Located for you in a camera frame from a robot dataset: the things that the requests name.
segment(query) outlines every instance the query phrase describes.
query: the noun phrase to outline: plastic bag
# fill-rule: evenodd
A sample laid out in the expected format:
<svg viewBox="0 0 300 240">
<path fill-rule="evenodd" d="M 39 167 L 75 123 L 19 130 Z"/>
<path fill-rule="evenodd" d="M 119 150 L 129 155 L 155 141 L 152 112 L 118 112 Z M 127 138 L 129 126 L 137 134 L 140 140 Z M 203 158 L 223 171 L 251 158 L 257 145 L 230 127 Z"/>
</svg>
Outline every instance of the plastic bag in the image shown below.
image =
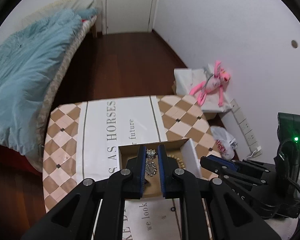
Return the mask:
<svg viewBox="0 0 300 240">
<path fill-rule="evenodd" d="M 234 149 L 237 147 L 235 138 L 226 129 L 220 126 L 210 127 L 213 138 L 223 159 L 232 160 Z"/>
</svg>

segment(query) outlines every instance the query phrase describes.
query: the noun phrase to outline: white cable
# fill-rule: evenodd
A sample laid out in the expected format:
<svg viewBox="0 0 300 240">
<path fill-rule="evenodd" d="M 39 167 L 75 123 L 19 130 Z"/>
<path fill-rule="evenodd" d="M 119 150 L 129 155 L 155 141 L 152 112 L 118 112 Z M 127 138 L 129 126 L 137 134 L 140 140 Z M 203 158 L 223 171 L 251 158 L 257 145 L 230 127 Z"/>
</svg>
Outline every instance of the white cable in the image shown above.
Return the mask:
<svg viewBox="0 0 300 240">
<path fill-rule="evenodd" d="M 254 151 L 252 152 L 252 154 L 249 155 L 249 156 L 247 156 L 246 158 L 250 158 L 250 157 L 252 157 L 255 153 L 258 153 L 258 152 L 260 152 L 260 151 L 261 151 L 261 146 L 258 146 L 257 149 L 254 150 Z"/>
</svg>

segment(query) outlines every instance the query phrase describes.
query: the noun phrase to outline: black cable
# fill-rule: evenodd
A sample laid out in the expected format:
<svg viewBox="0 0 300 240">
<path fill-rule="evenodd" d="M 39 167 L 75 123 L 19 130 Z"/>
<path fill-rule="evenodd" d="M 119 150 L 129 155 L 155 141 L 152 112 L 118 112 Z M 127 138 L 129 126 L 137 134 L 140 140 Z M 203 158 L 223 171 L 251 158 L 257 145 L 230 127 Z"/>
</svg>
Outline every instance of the black cable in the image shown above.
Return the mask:
<svg viewBox="0 0 300 240">
<path fill-rule="evenodd" d="M 298 147 L 297 147 L 297 144 L 296 144 L 296 142 L 295 141 L 293 141 L 293 140 L 291 140 L 291 139 L 286 139 L 286 140 L 284 140 L 280 145 L 279 145 L 279 147 L 278 147 L 278 150 L 277 150 L 277 155 L 278 156 L 280 156 L 281 158 L 282 158 L 282 156 L 281 156 L 281 150 L 282 150 L 282 147 L 286 144 L 286 143 L 288 143 L 288 142 L 291 142 L 292 143 L 292 145 L 294 146 L 294 148 L 295 148 L 295 150 L 296 150 L 296 152 L 297 152 L 297 154 L 298 154 L 298 156 L 299 156 L 299 149 L 298 149 Z M 285 175 L 284 175 L 284 178 L 300 193 L 300 185 L 298 184 L 298 183 L 296 183 L 295 181 L 293 181 L 291 178 L 290 178 L 290 165 L 289 165 L 289 161 L 288 160 L 286 160 L 286 161 L 283 161 L 283 163 L 285 164 L 285 169 L 286 169 L 286 171 L 287 171 L 287 173 L 285 173 Z"/>
</svg>

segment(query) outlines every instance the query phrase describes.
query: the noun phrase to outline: metal screw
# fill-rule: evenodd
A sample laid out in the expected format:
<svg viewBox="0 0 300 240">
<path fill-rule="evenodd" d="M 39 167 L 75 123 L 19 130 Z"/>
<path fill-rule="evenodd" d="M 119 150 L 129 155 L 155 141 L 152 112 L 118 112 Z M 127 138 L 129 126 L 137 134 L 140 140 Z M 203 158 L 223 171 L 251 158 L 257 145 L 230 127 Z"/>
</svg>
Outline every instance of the metal screw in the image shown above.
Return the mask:
<svg viewBox="0 0 300 240">
<path fill-rule="evenodd" d="M 130 171 L 129 169 L 122 169 L 122 170 L 120 171 L 120 173 L 121 173 L 123 176 L 129 175 L 130 172 L 131 172 L 131 171 Z"/>
<path fill-rule="evenodd" d="M 213 178 L 212 183 L 215 185 L 220 185 L 222 183 L 222 180 L 219 178 Z"/>
<path fill-rule="evenodd" d="M 180 168 L 177 168 L 174 170 L 174 173 L 177 174 L 177 175 L 182 175 L 185 173 L 185 170 L 184 169 L 180 169 Z"/>
<path fill-rule="evenodd" d="M 92 179 L 85 179 L 82 183 L 85 186 L 90 186 L 93 183 L 93 180 Z"/>
</svg>

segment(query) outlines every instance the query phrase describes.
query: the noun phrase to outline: bed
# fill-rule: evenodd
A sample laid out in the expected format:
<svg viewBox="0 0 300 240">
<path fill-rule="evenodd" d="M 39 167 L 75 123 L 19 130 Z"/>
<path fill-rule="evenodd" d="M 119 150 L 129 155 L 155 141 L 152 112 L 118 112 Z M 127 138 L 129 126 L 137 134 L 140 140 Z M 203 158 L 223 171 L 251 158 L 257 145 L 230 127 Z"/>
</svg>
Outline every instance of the bed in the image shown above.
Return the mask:
<svg viewBox="0 0 300 240">
<path fill-rule="evenodd" d="M 39 172 L 54 97 L 100 11 L 101 0 L 58 0 L 16 23 L 0 46 L 0 146 Z"/>
</svg>

